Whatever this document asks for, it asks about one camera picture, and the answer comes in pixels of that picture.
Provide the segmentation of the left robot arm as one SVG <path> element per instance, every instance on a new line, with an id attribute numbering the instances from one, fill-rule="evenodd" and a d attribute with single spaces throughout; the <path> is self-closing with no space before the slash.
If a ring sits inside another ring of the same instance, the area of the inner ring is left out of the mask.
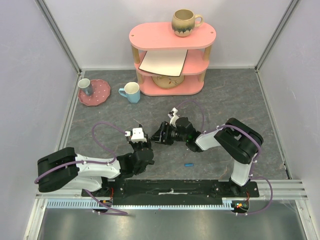
<path id="1" fill-rule="evenodd" d="M 110 185 L 105 180 L 131 178 L 155 163 L 150 140 L 130 141 L 129 144 L 133 152 L 114 159 L 83 156 L 77 154 L 73 147 L 58 150 L 37 161 L 38 177 L 34 183 L 41 193 L 74 188 L 104 197 L 110 191 Z"/>

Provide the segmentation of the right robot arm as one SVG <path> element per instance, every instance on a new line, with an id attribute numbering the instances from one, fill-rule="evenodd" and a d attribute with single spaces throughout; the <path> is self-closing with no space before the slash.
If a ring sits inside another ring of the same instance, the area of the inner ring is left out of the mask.
<path id="1" fill-rule="evenodd" d="M 215 147 L 223 147 L 234 159 L 229 191 L 235 197 L 247 191 L 253 160 L 260 154 L 263 137 L 236 118 L 230 118 L 215 130 L 204 133 L 196 130 L 187 117 L 175 121 L 162 122 L 151 140 L 171 146 L 174 142 L 184 142 L 189 150 L 201 153 Z"/>

